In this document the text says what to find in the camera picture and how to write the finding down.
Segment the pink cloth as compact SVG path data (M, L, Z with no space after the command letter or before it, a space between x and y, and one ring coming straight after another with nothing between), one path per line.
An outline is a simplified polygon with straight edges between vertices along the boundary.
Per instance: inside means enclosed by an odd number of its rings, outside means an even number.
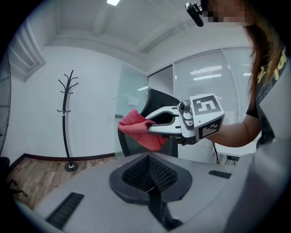
M131 136L140 145L150 151L158 151L168 141L167 138L154 136L147 133L147 127L156 123L145 119L136 109L130 111L118 123L118 129Z

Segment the person's right forearm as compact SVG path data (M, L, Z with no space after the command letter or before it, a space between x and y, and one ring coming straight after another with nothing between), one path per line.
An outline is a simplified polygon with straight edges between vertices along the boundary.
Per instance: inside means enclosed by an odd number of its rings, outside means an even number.
M259 119L246 115L242 122L223 125L216 134L207 139L225 147L243 147L255 140L260 132Z

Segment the black office chair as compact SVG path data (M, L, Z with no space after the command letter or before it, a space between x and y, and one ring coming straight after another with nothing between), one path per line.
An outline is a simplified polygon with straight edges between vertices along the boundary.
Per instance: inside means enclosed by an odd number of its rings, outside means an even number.
M148 91L148 100L144 109L141 111L141 115L146 117L153 111L164 107L164 106L177 106L180 101L166 93L157 91L155 89L150 89ZM140 145L131 136L117 130L120 146L125 157L149 152L149 149ZM165 144L161 146L161 149L157 151L158 153L165 154L168 156L178 157L178 143L176 139L170 138Z

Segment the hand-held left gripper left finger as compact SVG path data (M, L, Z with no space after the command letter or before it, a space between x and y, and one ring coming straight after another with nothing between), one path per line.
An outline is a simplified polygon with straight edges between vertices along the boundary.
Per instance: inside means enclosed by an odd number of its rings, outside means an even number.
M126 203L109 186L112 171L136 157L120 158L79 172L45 196L35 212L46 219L75 192L84 198L64 226L66 233L166 233L147 206Z

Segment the white window blinds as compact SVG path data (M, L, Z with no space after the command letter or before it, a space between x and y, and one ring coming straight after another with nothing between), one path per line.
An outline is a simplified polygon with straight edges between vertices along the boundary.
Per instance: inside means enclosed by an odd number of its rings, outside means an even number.
M208 51L175 63L175 97L215 94L225 125L243 120L249 106L251 49L225 48Z

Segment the black coat rack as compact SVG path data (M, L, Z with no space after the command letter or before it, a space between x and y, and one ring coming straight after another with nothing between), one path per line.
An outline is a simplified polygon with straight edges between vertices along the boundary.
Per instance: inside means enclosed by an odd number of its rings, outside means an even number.
M70 152L69 152L68 143L67 143L67 136L66 136L66 113L70 112L66 109L67 99L68 99L68 95L73 94L73 92L70 92L71 88L78 85L78 83L71 85L71 81L73 79L78 79L78 77L72 77L73 72L74 72L74 70L71 71L69 76L64 74L64 76L67 78L66 85L60 79L58 80L60 82L60 84L64 87L64 91L61 91L61 93L64 94L62 110L57 110L57 111L62 113L62 133L63 133L65 152L66 152L66 156L67 156L67 163L65 164L65 170L67 172L74 172L79 168L78 163L72 161L72 158L70 157Z

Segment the person's black printed shirt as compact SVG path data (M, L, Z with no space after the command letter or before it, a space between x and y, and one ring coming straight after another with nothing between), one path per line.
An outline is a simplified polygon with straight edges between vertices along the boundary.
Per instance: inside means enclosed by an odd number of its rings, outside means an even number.
M259 119L261 136L256 147L275 138L291 137L291 57L283 47L277 62L264 55L258 69L253 67L253 96L247 115Z

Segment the white desk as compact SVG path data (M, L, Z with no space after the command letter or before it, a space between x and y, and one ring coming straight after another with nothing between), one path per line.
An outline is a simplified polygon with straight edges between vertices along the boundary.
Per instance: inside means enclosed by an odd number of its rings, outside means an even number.
M243 147L225 147L216 143L216 151L213 149L211 156L216 163L224 165L236 165L239 158L256 151L256 142L251 142Z

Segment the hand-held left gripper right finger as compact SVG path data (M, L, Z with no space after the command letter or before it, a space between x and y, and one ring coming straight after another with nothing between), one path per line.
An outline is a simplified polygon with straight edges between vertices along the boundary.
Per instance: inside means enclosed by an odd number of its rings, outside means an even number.
M189 172L192 183L182 199L167 204L171 217L182 224L169 233L224 233L232 206L226 193L228 178L210 174L211 171L235 173L236 167L214 163L195 162L152 153L152 157L164 159Z

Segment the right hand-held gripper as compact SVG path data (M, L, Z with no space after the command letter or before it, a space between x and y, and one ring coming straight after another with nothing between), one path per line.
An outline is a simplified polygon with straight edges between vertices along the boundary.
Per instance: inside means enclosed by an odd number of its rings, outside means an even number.
M180 125L151 125L147 133L159 137L179 137L181 145L194 145L216 134L222 127L225 112L214 94L190 96L177 106L161 107L145 117L152 119L162 114L179 116Z

